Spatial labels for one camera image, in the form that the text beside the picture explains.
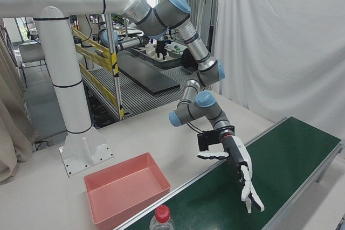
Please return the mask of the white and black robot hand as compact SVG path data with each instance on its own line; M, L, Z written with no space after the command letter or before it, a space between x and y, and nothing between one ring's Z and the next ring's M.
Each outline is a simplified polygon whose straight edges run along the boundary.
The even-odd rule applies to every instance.
M213 136L205 136L198 134L199 152L197 157L201 159L229 159L234 162L239 182L242 185L241 201L245 203L247 212L252 212L252 205L259 211L264 211L265 206L258 196L252 183L252 160L242 140L234 135L226 135L217 141ZM224 151L210 152L208 146L214 144L222 144Z

